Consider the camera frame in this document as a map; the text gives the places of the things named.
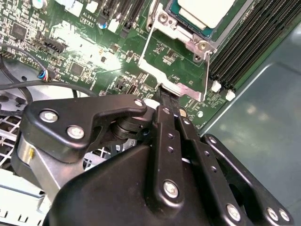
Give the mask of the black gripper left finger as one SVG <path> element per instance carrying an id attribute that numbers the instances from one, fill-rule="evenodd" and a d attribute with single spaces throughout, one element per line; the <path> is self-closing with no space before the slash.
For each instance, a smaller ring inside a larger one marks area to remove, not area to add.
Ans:
<path id="1" fill-rule="evenodd" d="M 36 101 L 24 109 L 16 155 L 50 199 L 78 175 L 139 145 L 181 145 L 169 93 L 155 108 L 133 94 Z"/>

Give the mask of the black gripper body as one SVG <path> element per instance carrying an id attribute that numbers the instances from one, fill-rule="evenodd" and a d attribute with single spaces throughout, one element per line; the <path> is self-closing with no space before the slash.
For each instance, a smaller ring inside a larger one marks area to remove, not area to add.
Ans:
<path id="1" fill-rule="evenodd" d="M 170 226 L 187 200 L 182 146 L 139 145 L 73 178 L 47 226 Z"/>

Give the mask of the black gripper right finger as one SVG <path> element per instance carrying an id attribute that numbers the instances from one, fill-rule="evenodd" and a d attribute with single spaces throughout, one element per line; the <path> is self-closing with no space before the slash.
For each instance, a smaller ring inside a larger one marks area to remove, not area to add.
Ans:
<path id="1" fill-rule="evenodd" d="M 171 226 L 292 226 L 288 210 L 211 134 L 200 137 L 169 94 L 181 136 L 187 200 Z"/>

